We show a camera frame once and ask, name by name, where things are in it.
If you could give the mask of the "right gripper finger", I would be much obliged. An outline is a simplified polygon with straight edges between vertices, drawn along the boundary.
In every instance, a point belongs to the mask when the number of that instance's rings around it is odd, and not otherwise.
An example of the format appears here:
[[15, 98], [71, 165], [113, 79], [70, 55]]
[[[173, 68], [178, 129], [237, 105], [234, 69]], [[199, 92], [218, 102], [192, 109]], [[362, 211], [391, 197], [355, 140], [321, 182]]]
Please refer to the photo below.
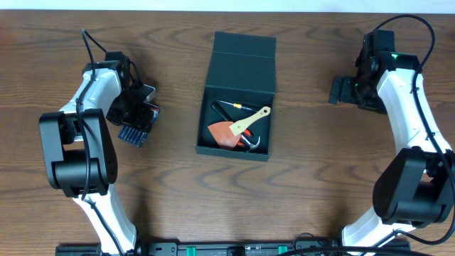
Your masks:
[[341, 88], [341, 102], [356, 104], [355, 78], [344, 77]]
[[341, 102], [341, 93], [343, 89], [344, 77], [335, 76], [331, 84], [331, 89], [329, 93], [328, 103], [329, 104], [338, 104]]

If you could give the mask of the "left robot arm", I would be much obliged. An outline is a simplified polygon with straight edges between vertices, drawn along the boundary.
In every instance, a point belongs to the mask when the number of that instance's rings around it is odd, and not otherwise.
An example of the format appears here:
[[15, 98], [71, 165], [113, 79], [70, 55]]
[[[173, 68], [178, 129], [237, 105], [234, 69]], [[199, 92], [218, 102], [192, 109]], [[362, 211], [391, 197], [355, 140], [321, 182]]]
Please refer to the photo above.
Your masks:
[[100, 239], [91, 255], [149, 253], [117, 194], [117, 155], [107, 127], [120, 126], [119, 138], [140, 147], [159, 115], [151, 102], [156, 90], [131, 74], [135, 67], [122, 52], [106, 52], [102, 62], [85, 66], [70, 101], [39, 119], [49, 184], [84, 210]]

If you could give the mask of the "orange scraper with wooden handle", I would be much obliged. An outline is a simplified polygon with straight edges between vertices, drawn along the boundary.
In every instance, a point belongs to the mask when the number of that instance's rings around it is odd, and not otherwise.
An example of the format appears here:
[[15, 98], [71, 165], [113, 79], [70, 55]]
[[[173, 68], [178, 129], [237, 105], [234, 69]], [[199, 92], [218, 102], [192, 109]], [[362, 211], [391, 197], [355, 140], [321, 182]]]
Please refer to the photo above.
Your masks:
[[239, 142], [241, 133], [248, 129], [251, 124], [263, 117], [268, 116], [270, 113], [271, 108], [265, 106], [260, 109], [260, 111], [247, 118], [236, 122], [217, 122], [209, 125], [208, 129], [220, 148], [232, 150]]

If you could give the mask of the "black yellow small screwdriver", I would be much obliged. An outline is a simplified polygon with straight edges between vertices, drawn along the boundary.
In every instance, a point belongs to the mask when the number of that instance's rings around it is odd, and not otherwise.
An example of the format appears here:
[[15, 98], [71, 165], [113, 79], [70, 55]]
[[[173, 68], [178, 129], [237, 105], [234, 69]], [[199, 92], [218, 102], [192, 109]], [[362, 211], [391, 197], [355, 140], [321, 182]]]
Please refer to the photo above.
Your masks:
[[247, 104], [242, 104], [242, 103], [236, 103], [236, 102], [227, 102], [224, 100], [217, 100], [218, 103], [222, 103], [225, 105], [229, 105], [231, 107], [234, 107], [239, 110], [244, 110], [244, 111], [249, 111], [249, 112], [258, 112], [260, 111], [260, 107], [255, 107], [252, 105], [247, 105]]

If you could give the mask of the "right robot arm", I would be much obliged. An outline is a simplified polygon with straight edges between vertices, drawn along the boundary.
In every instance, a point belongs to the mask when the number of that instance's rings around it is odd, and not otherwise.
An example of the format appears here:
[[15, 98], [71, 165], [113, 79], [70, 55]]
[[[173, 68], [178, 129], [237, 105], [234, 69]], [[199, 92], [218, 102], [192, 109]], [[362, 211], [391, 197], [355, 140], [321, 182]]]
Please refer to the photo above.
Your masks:
[[454, 153], [436, 125], [417, 56], [398, 53], [392, 31], [363, 38], [354, 77], [334, 78], [329, 103], [386, 114], [396, 156], [373, 189], [373, 205], [341, 231], [348, 247], [382, 247], [402, 232], [444, 222], [454, 205]]

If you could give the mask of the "precision screwdriver set case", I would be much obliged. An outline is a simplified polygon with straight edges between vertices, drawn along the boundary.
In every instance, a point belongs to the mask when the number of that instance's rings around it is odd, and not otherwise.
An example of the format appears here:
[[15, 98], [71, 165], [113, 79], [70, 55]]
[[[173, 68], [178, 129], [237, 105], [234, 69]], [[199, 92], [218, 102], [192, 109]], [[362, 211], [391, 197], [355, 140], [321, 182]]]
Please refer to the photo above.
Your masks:
[[145, 122], [145, 128], [134, 128], [131, 125], [123, 125], [118, 134], [119, 139], [137, 146], [138, 148], [142, 146], [160, 114], [160, 107], [146, 102], [144, 112], [149, 114], [149, 120]]

